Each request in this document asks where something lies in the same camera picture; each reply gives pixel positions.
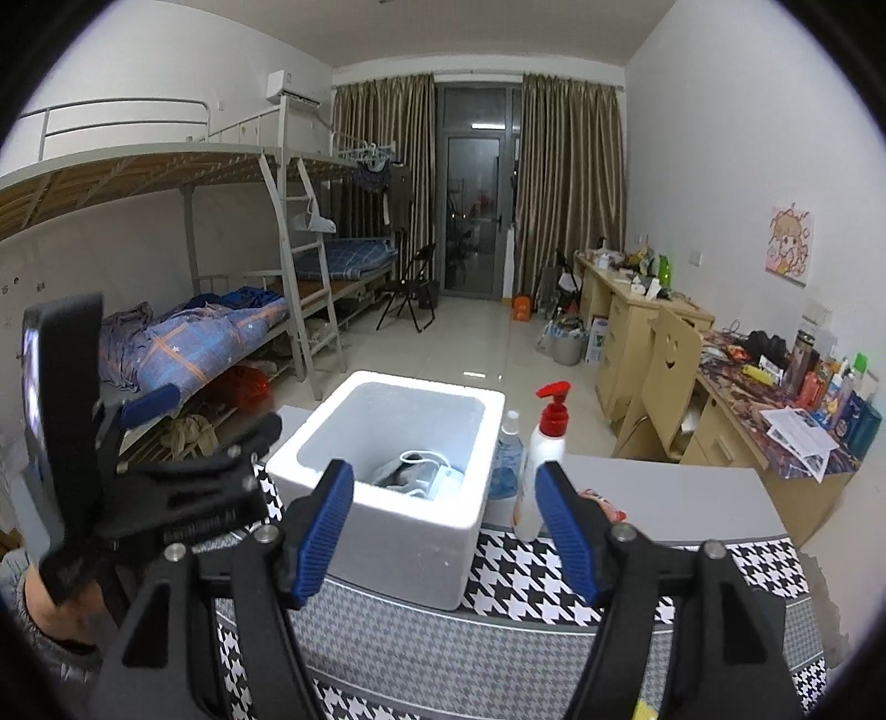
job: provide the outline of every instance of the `cartoon girl picture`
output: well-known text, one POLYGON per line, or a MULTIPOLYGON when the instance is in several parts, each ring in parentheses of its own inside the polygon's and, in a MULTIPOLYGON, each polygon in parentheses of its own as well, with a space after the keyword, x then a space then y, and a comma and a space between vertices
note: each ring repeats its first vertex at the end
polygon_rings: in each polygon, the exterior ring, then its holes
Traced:
POLYGON ((805 285, 812 251, 812 215, 798 212, 795 205, 773 208, 766 269, 805 285))

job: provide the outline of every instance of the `blue plaid blanket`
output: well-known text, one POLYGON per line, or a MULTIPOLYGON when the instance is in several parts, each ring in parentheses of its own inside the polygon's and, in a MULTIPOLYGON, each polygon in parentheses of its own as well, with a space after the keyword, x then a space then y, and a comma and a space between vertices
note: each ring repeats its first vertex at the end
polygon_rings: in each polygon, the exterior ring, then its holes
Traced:
MULTIPOLYGON (((378 270, 397 256, 386 238, 325 240, 326 264, 332 280, 359 280, 361 275, 378 270)), ((311 251, 295 258, 299 280, 320 280, 320 254, 311 251)))
POLYGON ((188 308, 151 322, 145 305, 136 317, 131 310, 105 320, 99 374, 117 387, 144 392, 172 383, 182 403, 253 352, 289 313, 281 298, 260 308, 188 308))

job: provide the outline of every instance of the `ceiling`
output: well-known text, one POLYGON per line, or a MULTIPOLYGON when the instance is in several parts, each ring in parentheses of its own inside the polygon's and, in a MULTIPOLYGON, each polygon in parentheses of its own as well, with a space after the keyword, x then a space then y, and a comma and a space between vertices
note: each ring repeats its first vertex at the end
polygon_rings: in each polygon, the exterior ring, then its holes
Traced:
POLYGON ((437 53, 566 55, 623 66, 674 0, 167 0, 342 67, 437 53))

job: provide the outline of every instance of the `white cap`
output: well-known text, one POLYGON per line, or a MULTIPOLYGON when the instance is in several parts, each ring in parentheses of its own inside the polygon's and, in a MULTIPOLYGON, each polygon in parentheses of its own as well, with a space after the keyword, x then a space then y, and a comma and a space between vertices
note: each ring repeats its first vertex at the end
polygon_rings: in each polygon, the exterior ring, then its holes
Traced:
POLYGON ((516 435, 520 432, 520 413, 516 410, 508 410, 504 414, 501 430, 508 435, 516 435))

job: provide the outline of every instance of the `bed frame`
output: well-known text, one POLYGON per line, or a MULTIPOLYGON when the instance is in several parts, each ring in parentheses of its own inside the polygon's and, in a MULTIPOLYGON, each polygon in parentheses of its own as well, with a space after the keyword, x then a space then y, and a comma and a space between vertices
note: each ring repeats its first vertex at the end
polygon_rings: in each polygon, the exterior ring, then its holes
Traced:
MULTIPOLYGON (((42 118, 42 131, 37 151, 37 162, 0 177, 0 241, 27 228, 83 207, 92 207, 112 200, 133 197, 148 192, 177 189, 184 203, 184 230, 194 294, 214 290, 214 283, 231 278, 262 278, 279 281, 289 305, 289 316, 280 325, 271 328, 262 345, 277 335, 289 334, 293 366, 299 380, 306 377, 314 397, 323 399, 313 357, 322 348, 334 345, 338 355, 338 369, 346 370, 346 363, 338 331, 339 323, 333 303, 359 293, 368 283, 390 272, 394 261, 370 272, 354 282, 330 281, 326 263, 323 235, 315 233, 314 241, 294 247, 290 242, 286 208, 289 203, 302 203, 315 198, 312 182, 327 182, 349 177, 357 167, 350 160, 353 148, 335 152, 330 139, 330 154, 304 153, 293 150, 287 143, 286 119, 291 110, 290 99, 283 95, 279 106, 257 113, 236 125, 211 131, 209 106, 200 100, 184 98, 99 98, 75 103, 54 105, 31 111, 22 118, 42 118), (181 104, 200 109, 205 118, 157 120, 122 120, 90 124, 51 127, 53 113, 69 108, 107 105, 113 103, 181 104), (276 138, 273 145, 261 142, 261 120, 276 115, 276 138), (237 140, 246 134, 250 123, 258 128, 257 144, 224 143, 224 133, 237 129, 237 140), (178 124, 199 127, 197 139, 185 142, 165 142, 143 145, 103 147, 79 153, 69 153, 45 160, 46 140, 51 137, 85 129, 117 127, 122 125, 178 124), (306 184, 301 178, 308 178, 306 184), (200 275, 194 240, 193 193, 201 185, 264 183, 268 190, 277 222, 280 246, 280 270, 248 270, 229 275, 200 275), (301 186, 305 194, 291 196, 290 184, 301 186), (296 278, 293 256, 316 250, 320 255, 322 281, 301 281, 296 278), (329 334, 317 342, 310 342, 305 319, 326 308, 329 313, 329 334)), ((124 448, 144 435, 148 427, 138 428, 124 442, 124 448)))

